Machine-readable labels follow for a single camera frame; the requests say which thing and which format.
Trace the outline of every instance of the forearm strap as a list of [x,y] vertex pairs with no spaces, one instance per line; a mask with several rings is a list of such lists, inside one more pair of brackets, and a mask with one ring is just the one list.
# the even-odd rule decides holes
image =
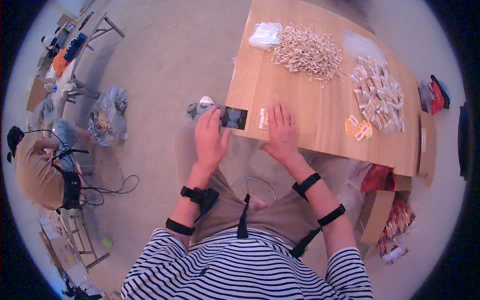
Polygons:
[[326,226],[333,221],[335,221],[339,216],[343,215],[345,213],[345,207],[343,204],[340,204],[339,207],[337,207],[333,212],[327,214],[320,220],[318,220],[318,224],[320,224],[321,227]]
[[195,227],[186,227],[185,225],[182,225],[180,223],[175,222],[174,220],[168,218],[167,221],[165,222],[165,227],[177,232],[179,234],[191,236],[193,232],[195,231]]
[[192,190],[184,186],[180,191],[180,195],[190,198],[190,201],[199,205],[200,216],[195,220],[197,222],[201,216],[205,215],[213,207],[220,194],[211,188],[206,190],[194,188]]
[[294,183],[292,188],[296,191],[303,199],[307,200],[307,196],[305,196],[305,192],[314,185],[317,181],[322,179],[318,173],[314,173],[310,175],[307,179],[305,179],[301,184]]

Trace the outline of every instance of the right hand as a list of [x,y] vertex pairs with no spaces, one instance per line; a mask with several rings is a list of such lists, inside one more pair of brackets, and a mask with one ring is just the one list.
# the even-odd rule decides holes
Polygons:
[[260,150],[266,151],[286,168],[299,157],[295,121],[284,103],[277,101],[268,109],[268,140]]
[[218,167],[228,151],[228,136],[231,129],[226,129],[220,134],[220,124],[220,109],[212,106],[199,118],[195,126],[197,164],[210,173]]

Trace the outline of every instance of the gray plastic bag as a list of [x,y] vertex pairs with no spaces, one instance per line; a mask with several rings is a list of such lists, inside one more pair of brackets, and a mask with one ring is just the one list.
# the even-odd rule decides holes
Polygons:
[[[123,116],[127,109],[127,91],[114,86],[102,93],[92,107],[88,119],[90,130],[95,141],[102,146],[115,146],[119,141],[127,139],[127,124]],[[99,117],[104,113],[108,116],[110,129],[105,130],[99,124]]]

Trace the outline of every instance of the left hand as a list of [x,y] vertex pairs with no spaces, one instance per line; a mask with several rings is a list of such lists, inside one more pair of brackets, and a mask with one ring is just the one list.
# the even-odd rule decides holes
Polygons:
[[198,120],[195,127],[197,164],[213,173],[228,151],[228,136],[231,129],[220,135],[220,109],[212,106]]

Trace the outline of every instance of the wooden table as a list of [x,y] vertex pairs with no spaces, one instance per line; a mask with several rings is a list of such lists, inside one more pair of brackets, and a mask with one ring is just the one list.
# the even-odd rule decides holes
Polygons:
[[[345,135],[344,121],[354,115],[363,120],[349,79],[357,66],[357,57],[342,51],[343,80],[336,77],[322,89],[306,72],[290,73],[271,61],[273,52],[253,48],[248,39],[255,24],[281,23],[286,27],[301,25],[317,33],[330,33],[342,48],[344,30],[371,39],[383,51],[388,70],[405,94],[406,131],[391,135],[374,128],[373,137],[357,142]],[[420,96],[415,74],[375,35],[359,25],[310,3],[300,0],[253,0],[243,32],[235,71],[230,84],[227,106],[248,110],[245,130],[233,133],[258,140],[268,140],[268,130],[259,129],[260,109],[274,101],[284,101],[294,113],[299,133],[298,146],[318,152],[359,159],[394,168],[396,174],[413,176],[417,169],[419,147]]]

